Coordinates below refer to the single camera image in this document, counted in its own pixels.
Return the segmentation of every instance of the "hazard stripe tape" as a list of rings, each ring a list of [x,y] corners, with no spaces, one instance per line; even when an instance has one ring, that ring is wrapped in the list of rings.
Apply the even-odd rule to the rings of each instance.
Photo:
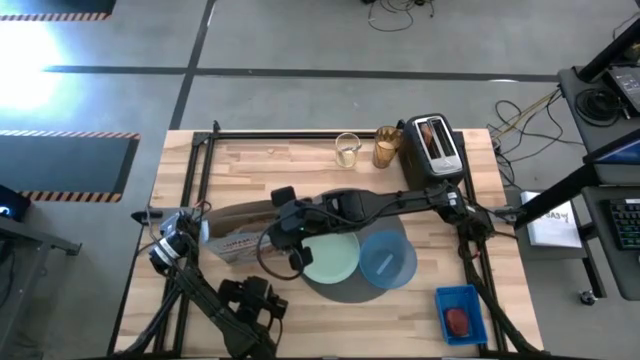
[[[0,15],[0,21],[101,21],[109,16],[107,13],[14,14]]]
[[[122,199],[121,193],[19,191],[18,194],[31,201],[117,203]]]
[[[140,140],[138,133],[80,132],[80,131],[38,131],[38,130],[0,130],[0,136],[49,136],[49,137],[86,137],[118,138]]]

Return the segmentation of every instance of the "blue plastic bowl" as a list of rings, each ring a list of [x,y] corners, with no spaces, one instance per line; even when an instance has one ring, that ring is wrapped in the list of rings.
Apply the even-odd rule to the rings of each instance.
[[[417,268],[416,250],[397,231],[369,236],[360,250],[360,270],[370,283],[382,289],[406,285]]]

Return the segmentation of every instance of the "light green plate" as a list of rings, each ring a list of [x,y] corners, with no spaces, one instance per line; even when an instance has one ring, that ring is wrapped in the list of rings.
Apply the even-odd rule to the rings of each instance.
[[[358,267],[360,243],[354,233],[327,234],[306,238],[303,246],[311,248],[313,263],[304,275],[321,284],[336,284],[348,278]]]

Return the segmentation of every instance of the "concrete floor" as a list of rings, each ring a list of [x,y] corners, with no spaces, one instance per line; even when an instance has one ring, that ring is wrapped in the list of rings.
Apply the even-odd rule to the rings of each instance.
[[[0,128],[142,134],[120,203],[37,203],[30,215],[34,226],[84,243],[77,258],[52,257],[25,321],[47,359],[101,356],[107,349],[140,234],[129,214],[150,197],[184,75],[38,69],[187,67],[206,3],[119,0],[114,16],[100,23],[0,23],[6,50],[0,58]],[[197,64],[548,75],[586,63],[608,44],[611,30],[637,10],[633,0],[437,0],[435,6],[433,19],[427,7],[416,8],[412,28],[380,33],[367,26],[367,8],[357,0],[218,0]],[[406,20],[382,16],[388,15],[379,17],[389,26]],[[456,128],[479,128],[497,124],[495,101],[526,107],[554,88],[553,83],[196,76],[181,128],[209,128],[214,119],[227,129],[374,128],[429,112],[445,114]],[[552,112],[564,138],[579,140],[564,102],[554,104]],[[531,130],[556,134],[545,116]],[[513,157],[544,144],[525,139]],[[547,188],[577,168],[583,154],[580,147],[554,144],[515,164],[517,182]],[[601,248],[594,246],[594,252],[609,293],[595,307],[577,303],[575,291],[587,285],[579,261],[524,259],[545,347],[563,355],[635,359],[640,305],[621,299]]]

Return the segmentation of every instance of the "floor mat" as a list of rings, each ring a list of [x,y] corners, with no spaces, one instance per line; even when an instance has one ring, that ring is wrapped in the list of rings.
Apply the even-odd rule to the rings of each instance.
[[[118,202],[137,133],[0,131],[0,184],[32,201]]]
[[[116,0],[0,0],[0,21],[96,21]]]

